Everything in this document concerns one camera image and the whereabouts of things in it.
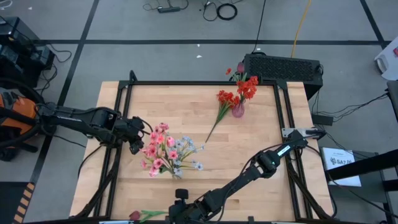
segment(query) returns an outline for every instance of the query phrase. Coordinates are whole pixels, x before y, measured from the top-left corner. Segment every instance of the wooden tabletop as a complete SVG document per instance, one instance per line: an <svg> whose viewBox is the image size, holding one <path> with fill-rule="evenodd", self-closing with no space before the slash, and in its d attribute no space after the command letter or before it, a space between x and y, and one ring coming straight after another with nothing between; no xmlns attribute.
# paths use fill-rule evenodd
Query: wooden tabletop
<svg viewBox="0 0 398 224"><path fill-rule="evenodd" d="M117 86L118 82L103 82L97 106L113 108ZM313 124L303 84L289 83L288 86L296 127L311 128ZM128 117L139 116L152 126L169 123L170 135L175 139L184 134L200 146L215 122L218 112L215 95L219 90L235 92L236 86L134 85ZM284 103L282 107L287 125ZM204 170L185 170L182 180L173 180L166 173L149 177L149 171L140 167L143 155L132 155L128 144L124 144L112 218L128 219L135 210L168 211L175 200L175 189L188 189L190 203L208 190L222 187L234 179L257 151L282 142L272 86L259 86L254 98L246 102L245 109L242 118L234 118L229 113L217 125L205 150L190 157L202 162ZM315 140L308 141L309 145L318 148ZM85 156L97 146L96 140L88 140ZM104 149L97 152L83 166L70 215L78 213L98 188L104 152ZM323 209L332 214L321 159L311 150L304 149L302 161L309 191ZM298 196L302 207L301 194ZM254 181L227 200L223 221L246 221L248 216L254 216L257 221L294 221L284 160L270 179ZM154 219L164 220L164 216Z"/></svg>

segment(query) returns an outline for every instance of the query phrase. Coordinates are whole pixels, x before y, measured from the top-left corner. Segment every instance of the gray floor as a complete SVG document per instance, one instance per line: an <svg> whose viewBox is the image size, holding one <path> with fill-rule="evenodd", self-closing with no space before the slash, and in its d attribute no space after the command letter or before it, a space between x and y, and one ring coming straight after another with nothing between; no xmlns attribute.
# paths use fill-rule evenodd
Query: gray floor
<svg viewBox="0 0 398 224"><path fill-rule="evenodd" d="M159 0L166 6L166 1ZM19 16L41 39L79 40L94 0L25 0L0 11L2 16ZM91 24L89 40L173 40L173 39L255 39L261 15L261 0L238 3L238 16L232 21L207 22L200 1L190 0L187 10L158 14L144 11L142 5L155 0L100 0ZM398 36L397 0L366 1L384 40ZM172 0L182 6L181 0ZM306 0L268 0L260 33L262 40L293 40ZM209 10L206 15L213 16ZM313 0L299 35L300 40L377 40L360 0ZM56 44L71 50L76 44ZM242 60L253 45L239 44L85 44L76 65L65 106L95 106L102 81L126 80L133 69L139 80L225 80L224 71ZM291 45L258 45L268 55L289 57ZM298 45L295 56L321 61L325 68L319 109L336 111L381 95L386 81L374 68L378 45ZM57 102L72 59L56 63L58 76L44 93ZM381 100L342 119L329 133L348 149L387 152L396 149L398 124L391 104ZM58 135L86 143L83 135L59 128ZM43 139L32 140L41 146ZM323 138L321 146L335 147ZM66 218L77 182L77 169L83 159L81 147L53 139L25 222ZM0 162L0 181L29 181L39 153L21 152L12 162ZM393 170L387 179L397 178ZM344 221L376 223L385 219L361 201L337 197L338 218ZM398 194L391 194L398 213Z"/></svg>

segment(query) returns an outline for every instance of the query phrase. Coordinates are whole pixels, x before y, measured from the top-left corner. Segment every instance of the glass vase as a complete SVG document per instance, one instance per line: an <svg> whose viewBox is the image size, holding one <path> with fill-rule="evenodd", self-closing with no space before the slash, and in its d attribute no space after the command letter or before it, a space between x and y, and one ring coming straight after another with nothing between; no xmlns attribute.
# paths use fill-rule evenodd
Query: glass vase
<svg viewBox="0 0 398 224"><path fill-rule="evenodd" d="M240 118L242 117L244 114L244 101L238 103L237 105L234 106L234 108L232 108L232 115L235 118Z"/></svg>

